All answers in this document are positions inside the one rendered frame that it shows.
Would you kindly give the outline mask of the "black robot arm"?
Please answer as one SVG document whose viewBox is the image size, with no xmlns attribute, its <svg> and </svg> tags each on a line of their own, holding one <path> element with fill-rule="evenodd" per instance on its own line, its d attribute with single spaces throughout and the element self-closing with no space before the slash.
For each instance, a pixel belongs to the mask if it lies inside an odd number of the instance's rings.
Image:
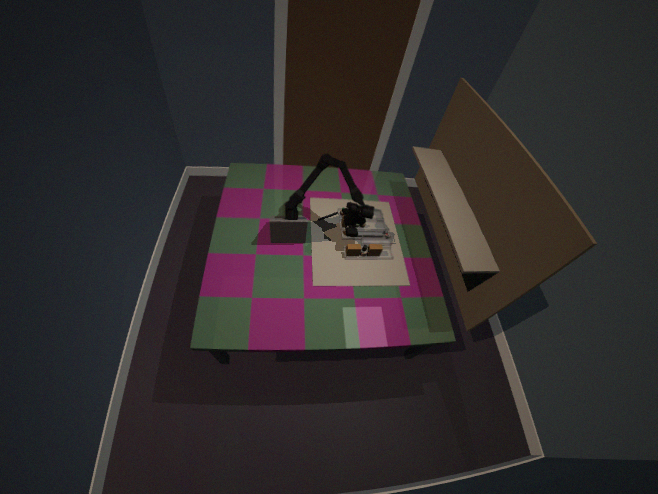
<svg viewBox="0 0 658 494">
<path fill-rule="evenodd" d="M 346 163 L 344 161 L 340 161 L 336 158 L 331 157 L 331 155 L 328 153 L 325 153 L 321 156 L 316 168 L 314 168 L 314 170 L 304 181 L 301 187 L 289 197 L 289 201 L 284 204 L 285 205 L 284 219 L 287 220 L 298 219 L 297 204 L 302 203 L 302 200 L 306 197 L 304 196 L 305 192 L 309 189 L 309 187 L 312 185 L 312 183 L 315 181 L 315 179 L 318 177 L 321 171 L 323 171 L 329 165 L 340 168 L 349 187 L 353 201 L 358 202 L 360 205 L 362 205 L 360 206 L 357 203 L 352 203 L 351 201 L 347 202 L 346 207 L 349 208 L 348 214 L 351 217 L 358 216 L 358 219 L 356 219 L 354 225 L 356 224 L 363 225 L 366 222 L 366 218 L 373 219 L 375 206 L 365 205 L 363 200 L 364 196 L 356 186 L 350 174 L 350 171 L 346 166 Z"/>
</svg>

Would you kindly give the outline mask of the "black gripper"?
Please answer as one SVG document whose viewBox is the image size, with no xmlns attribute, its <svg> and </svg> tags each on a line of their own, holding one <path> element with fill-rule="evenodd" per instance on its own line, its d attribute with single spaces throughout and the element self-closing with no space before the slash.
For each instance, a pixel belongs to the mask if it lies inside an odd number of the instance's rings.
<svg viewBox="0 0 658 494">
<path fill-rule="evenodd" d="M 349 208 L 343 209 L 343 215 L 345 215 L 344 216 L 344 222 L 345 222 L 346 236 L 357 237 L 358 230 L 354 226 L 354 223 L 355 223 L 356 219 L 358 219 L 358 216 L 357 217 L 351 217 L 348 214 L 348 211 L 349 211 Z M 349 226 L 349 227 L 347 227 L 347 226 Z"/>
</svg>

